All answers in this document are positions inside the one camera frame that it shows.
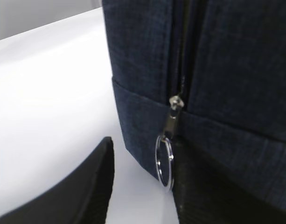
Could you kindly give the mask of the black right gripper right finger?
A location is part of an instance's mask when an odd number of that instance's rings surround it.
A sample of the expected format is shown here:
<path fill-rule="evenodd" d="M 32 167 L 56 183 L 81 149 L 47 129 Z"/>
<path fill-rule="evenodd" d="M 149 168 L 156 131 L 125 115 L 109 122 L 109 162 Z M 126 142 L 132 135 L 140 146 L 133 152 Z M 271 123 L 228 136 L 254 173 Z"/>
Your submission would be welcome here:
<path fill-rule="evenodd" d="M 217 171 L 205 153 L 173 140 L 173 197 L 181 224 L 286 224 L 286 211 L 257 199 Z"/>

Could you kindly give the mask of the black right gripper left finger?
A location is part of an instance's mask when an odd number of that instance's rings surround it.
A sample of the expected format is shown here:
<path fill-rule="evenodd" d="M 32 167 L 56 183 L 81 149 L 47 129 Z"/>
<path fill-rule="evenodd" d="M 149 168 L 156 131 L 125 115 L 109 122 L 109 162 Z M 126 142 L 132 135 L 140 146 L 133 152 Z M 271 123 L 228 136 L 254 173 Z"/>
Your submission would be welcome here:
<path fill-rule="evenodd" d="M 72 173 L 0 224 L 104 224 L 114 173 L 113 141 L 105 137 Z"/>

